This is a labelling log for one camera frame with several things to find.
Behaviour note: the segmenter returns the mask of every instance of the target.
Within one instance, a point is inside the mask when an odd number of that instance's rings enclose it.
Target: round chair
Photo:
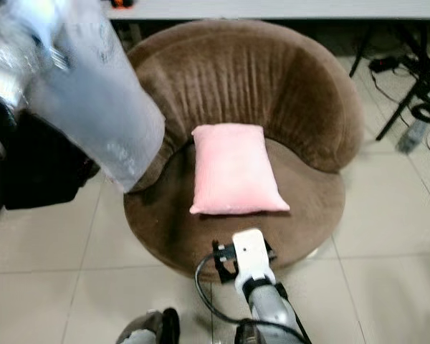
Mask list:
[[[130,54],[140,83],[166,117],[159,154],[124,197],[130,228],[169,267],[191,276],[212,241],[257,227],[286,267],[318,248],[343,214],[339,170],[363,138],[360,100],[334,56],[290,29],[261,21],[195,21],[141,42]],[[202,124],[261,125],[289,213],[191,215]],[[219,281],[214,264],[206,281]]]

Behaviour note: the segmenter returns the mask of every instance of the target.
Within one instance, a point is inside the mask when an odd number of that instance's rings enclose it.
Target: transparent plastic bag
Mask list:
[[[29,106],[128,192],[161,147],[164,117],[140,86],[98,0],[71,0],[62,22],[55,44],[68,69],[38,75]]]

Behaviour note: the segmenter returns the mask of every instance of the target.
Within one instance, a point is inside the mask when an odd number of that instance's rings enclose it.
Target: brown armchair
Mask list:
[[[214,239],[258,227],[285,267],[319,247],[343,213],[338,174],[363,137],[360,101],[334,56],[317,42],[261,21],[195,21],[141,42],[129,55],[166,117],[160,153],[124,206],[130,228],[162,262],[191,275]],[[288,214],[190,215],[200,124],[264,127]],[[214,265],[203,276],[217,281]]]

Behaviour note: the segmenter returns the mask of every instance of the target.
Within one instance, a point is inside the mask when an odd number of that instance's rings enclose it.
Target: tile floor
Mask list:
[[[351,60],[340,57],[346,69]],[[374,141],[393,108],[365,65],[354,81],[366,137],[343,171],[343,220],[279,277],[314,343],[430,343],[430,153],[395,152],[402,124]],[[231,286],[206,287],[222,310],[248,315]],[[210,315],[193,282],[134,238],[122,196],[102,176],[70,204],[0,215],[0,344],[112,344],[135,316],[168,306],[181,314],[182,343],[233,343],[234,328]]]

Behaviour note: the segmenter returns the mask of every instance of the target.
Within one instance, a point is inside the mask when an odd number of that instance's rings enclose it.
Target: pink pillow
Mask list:
[[[248,214],[289,211],[277,190],[258,125],[200,125],[196,145],[196,187],[192,214]]]

